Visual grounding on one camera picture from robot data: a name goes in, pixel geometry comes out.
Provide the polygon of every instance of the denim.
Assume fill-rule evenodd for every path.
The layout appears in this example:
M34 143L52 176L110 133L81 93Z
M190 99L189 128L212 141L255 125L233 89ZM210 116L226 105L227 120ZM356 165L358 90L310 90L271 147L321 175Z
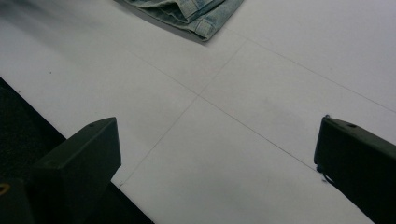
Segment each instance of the denim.
M151 17L209 40L244 0L125 0Z

